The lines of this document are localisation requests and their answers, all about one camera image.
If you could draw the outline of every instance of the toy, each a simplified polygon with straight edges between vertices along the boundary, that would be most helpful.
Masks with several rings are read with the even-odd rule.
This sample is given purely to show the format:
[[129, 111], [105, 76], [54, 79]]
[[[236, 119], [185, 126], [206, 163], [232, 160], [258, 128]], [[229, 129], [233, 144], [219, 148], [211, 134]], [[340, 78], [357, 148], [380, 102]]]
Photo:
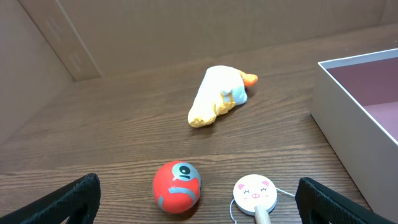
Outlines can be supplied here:
[[233, 195], [239, 209], [248, 215], [254, 215], [256, 223], [271, 223], [268, 213], [276, 206], [276, 190], [267, 177], [251, 174], [237, 181]]
[[201, 194], [201, 178], [198, 171], [184, 161], [164, 164], [153, 182], [155, 201], [169, 213], [182, 213], [191, 208]]
[[224, 65], [208, 68], [188, 114], [190, 126], [209, 125], [218, 115], [245, 103], [248, 100], [245, 87], [253, 86], [257, 79], [257, 75]]

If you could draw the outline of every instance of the orange plush beak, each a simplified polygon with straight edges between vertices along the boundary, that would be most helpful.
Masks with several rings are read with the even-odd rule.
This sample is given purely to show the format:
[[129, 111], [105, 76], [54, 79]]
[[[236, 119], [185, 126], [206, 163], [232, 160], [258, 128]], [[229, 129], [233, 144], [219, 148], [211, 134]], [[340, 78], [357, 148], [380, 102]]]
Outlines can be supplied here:
[[253, 86], [254, 84], [256, 84], [257, 80], [259, 79], [257, 75], [246, 74], [242, 71], [239, 71], [239, 73], [241, 74], [241, 77], [243, 79], [244, 87]]

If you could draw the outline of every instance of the cartoon pig print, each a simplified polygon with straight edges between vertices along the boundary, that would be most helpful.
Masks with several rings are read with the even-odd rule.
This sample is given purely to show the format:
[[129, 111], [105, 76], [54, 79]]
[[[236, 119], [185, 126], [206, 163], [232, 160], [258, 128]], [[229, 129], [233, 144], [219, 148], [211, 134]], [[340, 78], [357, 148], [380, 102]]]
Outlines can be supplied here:
[[233, 194], [238, 207], [249, 215], [254, 215], [256, 205], [263, 205], [270, 212], [277, 200], [275, 185], [267, 177], [257, 174], [247, 175], [238, 180]]

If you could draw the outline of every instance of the cartoon eye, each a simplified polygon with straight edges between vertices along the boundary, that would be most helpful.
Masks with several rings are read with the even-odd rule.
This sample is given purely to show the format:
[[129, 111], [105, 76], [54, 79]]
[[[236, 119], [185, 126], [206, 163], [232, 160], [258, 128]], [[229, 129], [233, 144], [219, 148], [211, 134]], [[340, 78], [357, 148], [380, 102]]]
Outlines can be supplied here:
[[187, 166], [181, 166], [180, 167], [180, 172], [182, 174], [188, 175], [191, 173], [191, 170]]

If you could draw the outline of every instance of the pig snout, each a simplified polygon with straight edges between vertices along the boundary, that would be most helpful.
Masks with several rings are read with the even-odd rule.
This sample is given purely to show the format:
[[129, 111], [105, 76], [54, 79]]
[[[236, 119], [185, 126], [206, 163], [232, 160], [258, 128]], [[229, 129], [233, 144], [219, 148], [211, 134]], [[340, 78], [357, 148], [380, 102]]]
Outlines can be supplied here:
[[256, 199], [256, 198], [259, 198], [260, 195], [259, 195], [259, 194], [252, 194], [251, 197], [254, 198], [254, 199]]

